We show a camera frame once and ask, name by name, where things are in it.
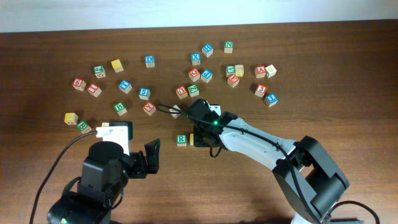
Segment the yellow S block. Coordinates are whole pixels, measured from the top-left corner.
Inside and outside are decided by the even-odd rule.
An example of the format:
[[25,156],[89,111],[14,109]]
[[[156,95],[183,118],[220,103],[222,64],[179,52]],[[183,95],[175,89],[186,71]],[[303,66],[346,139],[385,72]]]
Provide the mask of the yellow S block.
[[190,134],[190,145],[194,146],[194,134],[193,133]]

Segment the green R letter block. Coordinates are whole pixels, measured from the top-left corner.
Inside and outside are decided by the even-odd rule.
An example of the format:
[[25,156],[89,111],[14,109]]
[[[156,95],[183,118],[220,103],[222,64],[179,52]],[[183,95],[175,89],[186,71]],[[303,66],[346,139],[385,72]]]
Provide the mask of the green R letter block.
[[187,145],[187,136],[184,134],[177,135],[177,146],[182,147]]

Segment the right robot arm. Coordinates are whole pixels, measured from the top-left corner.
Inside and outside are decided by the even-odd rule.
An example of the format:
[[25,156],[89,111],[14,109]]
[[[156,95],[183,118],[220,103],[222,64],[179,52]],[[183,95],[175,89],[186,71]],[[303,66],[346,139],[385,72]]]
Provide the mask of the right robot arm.
[[288,203],[302,220],[321,223],[349,181],[314,138],[283,139],[247,124],[237,115],[211,110],[203,100],[188,109],[196,147],[219,147],[248,156],[270,169]]

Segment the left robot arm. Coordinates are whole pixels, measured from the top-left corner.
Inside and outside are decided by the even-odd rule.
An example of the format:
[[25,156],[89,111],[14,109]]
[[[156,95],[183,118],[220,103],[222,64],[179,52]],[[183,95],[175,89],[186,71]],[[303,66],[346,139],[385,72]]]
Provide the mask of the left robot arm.
[[125,154],[122,146],[102,141],[89,148],[81,176],[71,180],[49,210],[47,221],[110,223],[111,211],[121,202],[129,179],[144,179],[159,170],[160,140],[144,145],[145,152]]

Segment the white leaf picture block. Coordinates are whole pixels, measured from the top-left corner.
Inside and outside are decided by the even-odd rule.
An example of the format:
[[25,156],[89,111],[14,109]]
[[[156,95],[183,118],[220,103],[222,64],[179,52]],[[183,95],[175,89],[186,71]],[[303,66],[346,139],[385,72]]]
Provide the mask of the white leaf picture block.
[[177,119],[181,115],[180,108],[177,105],[174,105],[173,108],[169,109],[169,112],[174,119]]

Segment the green Z letter block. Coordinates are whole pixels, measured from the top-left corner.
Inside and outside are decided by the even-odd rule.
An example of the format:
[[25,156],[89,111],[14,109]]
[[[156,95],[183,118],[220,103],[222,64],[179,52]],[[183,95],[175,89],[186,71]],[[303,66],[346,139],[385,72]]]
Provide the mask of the green Z letter block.
[[198,96],[200,91],[196,84],[188,86],[188,93],[191,97]]

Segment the red Y letter block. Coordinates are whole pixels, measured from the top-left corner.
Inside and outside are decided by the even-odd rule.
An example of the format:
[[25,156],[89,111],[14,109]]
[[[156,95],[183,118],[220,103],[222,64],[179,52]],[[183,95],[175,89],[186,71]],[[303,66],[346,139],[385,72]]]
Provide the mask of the red Y letter block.
[[155,105],[150,101],[148,101],[142,108],[149,116],[152,116],[156,111]]

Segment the red U letter block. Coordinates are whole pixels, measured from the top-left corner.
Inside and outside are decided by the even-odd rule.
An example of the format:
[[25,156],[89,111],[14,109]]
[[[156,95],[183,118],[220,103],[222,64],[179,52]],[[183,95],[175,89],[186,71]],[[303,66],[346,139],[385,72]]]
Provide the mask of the red U letter block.
[[180,100],[182,100],[188,96],[187,89],[184,86],[180,86],[180,87],[176,88],[176,94]]

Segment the blue P letter block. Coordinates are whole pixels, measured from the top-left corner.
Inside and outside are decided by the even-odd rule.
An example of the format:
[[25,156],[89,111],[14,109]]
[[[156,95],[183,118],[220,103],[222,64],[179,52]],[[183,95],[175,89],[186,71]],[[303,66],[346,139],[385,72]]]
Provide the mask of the blue P letter block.
[[213,72],[211,72],[208,69],[205,69],[201,73],[201,80],[203,80],[205,83],[208,83],[212,78],[213,78]]

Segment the red E letter block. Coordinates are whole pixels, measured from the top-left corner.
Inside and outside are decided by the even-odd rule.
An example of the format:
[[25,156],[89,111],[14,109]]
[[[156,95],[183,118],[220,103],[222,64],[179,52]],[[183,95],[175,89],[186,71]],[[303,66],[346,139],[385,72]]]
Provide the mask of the red E letter block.
[[227,84],[234,88],[235,86],[237,86],[239,84],[239,77],[237,77],[235,74],[231,74],[228,79],[227,79]]

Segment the green B letter block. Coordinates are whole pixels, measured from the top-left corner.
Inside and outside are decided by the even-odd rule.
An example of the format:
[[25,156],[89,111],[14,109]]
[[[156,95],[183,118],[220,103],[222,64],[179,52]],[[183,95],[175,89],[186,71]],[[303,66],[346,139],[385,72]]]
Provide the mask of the green B letter block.
[[122,116],[123,114],[127,113],[127,109],[125,105],[122,102],[116,103],[113,108],[117,112],[119,116]]

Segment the red Q letter block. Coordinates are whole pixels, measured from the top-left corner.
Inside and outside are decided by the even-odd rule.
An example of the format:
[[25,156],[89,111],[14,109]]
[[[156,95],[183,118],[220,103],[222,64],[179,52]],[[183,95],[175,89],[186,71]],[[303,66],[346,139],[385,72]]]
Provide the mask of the red Q letter block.
[[191,79],[192,82],[196,82],[201,78],[201,73],[198,71],[198,69],[193,68],[188,72],[188,77]]

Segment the blue 5 number block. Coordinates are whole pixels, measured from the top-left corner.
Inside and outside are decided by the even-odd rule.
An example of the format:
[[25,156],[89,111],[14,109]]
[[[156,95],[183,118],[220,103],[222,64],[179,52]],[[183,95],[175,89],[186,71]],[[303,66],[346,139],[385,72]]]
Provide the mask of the blue 5 number block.
[[139,98],[141,100],[149,100],[150,98],[150,90],[148,88],[140,88],[139,90]]

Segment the green V letter block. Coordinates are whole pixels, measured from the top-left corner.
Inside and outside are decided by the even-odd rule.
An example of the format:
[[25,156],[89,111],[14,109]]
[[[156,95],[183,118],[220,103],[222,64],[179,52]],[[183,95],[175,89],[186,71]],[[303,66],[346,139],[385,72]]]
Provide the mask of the green V letter block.
[[234,65],[227,65],[226,66],[226,76],[229,77],[232,74],[236,73],[236,67]]

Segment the yellow edged natural block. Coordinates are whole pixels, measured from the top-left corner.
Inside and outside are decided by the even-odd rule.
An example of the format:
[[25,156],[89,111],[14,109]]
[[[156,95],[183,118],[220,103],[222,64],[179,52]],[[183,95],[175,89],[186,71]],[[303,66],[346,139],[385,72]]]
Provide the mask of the yellow edged natural block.
[[235,65],[235,75],[237,77],[244,76],[244,65]]

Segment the red 3 number block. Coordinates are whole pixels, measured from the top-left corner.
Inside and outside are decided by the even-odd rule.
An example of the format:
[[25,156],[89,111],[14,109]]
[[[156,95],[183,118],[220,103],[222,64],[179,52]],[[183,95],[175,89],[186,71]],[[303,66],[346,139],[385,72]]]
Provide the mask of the red 3 number block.
[[263,97],[266,94],[267,86],[258,84],[254,94],[258,97]]

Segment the green E letter block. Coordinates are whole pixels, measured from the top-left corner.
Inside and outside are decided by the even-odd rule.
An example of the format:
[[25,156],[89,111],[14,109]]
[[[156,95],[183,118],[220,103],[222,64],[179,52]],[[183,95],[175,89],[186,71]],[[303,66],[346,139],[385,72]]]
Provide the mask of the green E letter block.
[[88,123],[84,120],[80,121],[77,125],[76,125],[77,129],[82,133],[82,134],[86,134],[88,132],[91,131],[91,127],[88,125]]

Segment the blue 1 number block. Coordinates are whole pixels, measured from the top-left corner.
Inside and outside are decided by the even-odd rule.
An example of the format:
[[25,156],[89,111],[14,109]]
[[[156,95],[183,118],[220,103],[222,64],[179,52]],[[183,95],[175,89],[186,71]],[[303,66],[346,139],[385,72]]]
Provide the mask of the blue 1 number block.
[[276,95],[273,93],[270,95],[267,95],[264,98],[264,101],[268,107],[274,106],[278,102],[278,100],[279,100],[278,97],[276,97]]

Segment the blue T letter block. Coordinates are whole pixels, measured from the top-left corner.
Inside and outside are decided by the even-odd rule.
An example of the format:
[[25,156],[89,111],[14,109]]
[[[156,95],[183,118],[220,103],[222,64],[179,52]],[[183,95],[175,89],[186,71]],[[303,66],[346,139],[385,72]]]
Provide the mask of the blue T letter block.
[[132,85],[130,82],[126,80],[122,80],[120,84],[118,85],[119,89],[124,92],[125,94],[128,94],[132,90]]

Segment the blue X letter block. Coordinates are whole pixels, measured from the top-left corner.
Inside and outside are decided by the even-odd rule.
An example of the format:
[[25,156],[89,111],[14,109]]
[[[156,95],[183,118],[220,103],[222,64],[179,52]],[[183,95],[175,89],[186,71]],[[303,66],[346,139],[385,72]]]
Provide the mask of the blue X letter block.
[[192,53],[191,54],[192,65],[199,65],[201,63],[201,55],[200,53]]

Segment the red A letter block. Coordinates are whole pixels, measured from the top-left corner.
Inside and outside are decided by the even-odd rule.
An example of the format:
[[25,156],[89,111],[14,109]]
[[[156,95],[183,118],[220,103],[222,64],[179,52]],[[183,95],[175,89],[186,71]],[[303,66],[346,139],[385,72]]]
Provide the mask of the red A letter block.
[[266,75],[266,67],[264,65],[256,66],[254,73],[256,78],[264,78]]

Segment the blue H letter block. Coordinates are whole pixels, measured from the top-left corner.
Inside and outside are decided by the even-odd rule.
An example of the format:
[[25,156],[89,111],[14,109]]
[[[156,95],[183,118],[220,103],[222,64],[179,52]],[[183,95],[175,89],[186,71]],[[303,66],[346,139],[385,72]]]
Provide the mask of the blue H letter block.
[[205,44],[202,47],[202,53],[205,55],[205,57],[209,57],[213,54],[214,48],[210,44]]

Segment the yellow W letter block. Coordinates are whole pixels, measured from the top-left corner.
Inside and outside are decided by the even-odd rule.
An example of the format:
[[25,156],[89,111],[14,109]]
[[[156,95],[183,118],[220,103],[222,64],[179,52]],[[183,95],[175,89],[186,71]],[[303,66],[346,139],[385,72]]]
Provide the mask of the yellow W letter block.
[[76,113],[65,113],[64,122],[68,125],[76,125],[78,122],[78,115]]

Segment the white picture block right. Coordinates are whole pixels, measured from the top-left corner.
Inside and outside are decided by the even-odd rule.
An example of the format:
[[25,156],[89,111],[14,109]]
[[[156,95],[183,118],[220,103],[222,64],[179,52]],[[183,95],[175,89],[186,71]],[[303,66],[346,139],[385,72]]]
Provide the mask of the white picture block right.
[[266,67],[266,77],[270,78],[273,77],[277,73],[277,69],[273,65],[268,65]]

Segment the green N letter block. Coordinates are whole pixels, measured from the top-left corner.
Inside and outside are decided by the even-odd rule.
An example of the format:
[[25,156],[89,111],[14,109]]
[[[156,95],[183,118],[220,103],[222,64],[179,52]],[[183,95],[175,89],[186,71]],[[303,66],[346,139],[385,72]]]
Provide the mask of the green N letter block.
[[232,41],[225,41],[224,42],[224,53],[231,54],[233,53],[234,42]]

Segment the red I letter block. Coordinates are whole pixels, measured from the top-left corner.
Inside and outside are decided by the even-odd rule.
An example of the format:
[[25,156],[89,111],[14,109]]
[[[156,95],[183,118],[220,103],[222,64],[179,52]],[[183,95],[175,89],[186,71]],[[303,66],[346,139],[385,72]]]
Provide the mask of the red I letter block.
[[98,97],[102,92],[101,88],[94,83],[90,84],[87,87],[87,91],[89,92],[89,94],[93,95],[94,97]]

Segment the blue D letter block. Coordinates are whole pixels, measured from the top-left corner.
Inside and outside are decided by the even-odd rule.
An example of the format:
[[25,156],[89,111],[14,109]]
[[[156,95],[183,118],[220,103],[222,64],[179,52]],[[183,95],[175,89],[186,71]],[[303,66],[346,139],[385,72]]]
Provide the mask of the blue D letter block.
[[155,60],[153,55],[146,55],[144,57],[144,60],[147,68],[155,67]]

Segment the plain yellow top block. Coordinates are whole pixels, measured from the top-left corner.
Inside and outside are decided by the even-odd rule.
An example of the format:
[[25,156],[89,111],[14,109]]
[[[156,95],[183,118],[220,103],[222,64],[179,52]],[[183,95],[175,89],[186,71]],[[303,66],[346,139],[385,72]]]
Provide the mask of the plain yellow top block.
[[111,65],[116,73],[122,72],[124,70],[120,59],[113,60]]

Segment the green J letter block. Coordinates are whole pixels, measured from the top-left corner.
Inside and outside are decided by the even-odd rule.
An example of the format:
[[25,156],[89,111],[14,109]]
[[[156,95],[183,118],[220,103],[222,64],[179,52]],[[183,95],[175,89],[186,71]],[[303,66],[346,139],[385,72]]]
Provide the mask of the green J letter block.
[[102,65],[93,67],[93,71],[97,78],[104,78],[106,76],[105,69]]

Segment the red 6 number block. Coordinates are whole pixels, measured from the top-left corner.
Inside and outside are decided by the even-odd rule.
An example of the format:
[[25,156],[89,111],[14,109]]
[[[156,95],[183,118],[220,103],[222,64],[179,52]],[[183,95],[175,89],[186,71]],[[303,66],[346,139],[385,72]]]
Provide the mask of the red 6 number block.
[[72,86],[76,90],[84,91],[85,87],[86,87],[86,82],[81,78],[76,78],[76,79],[74,79]]

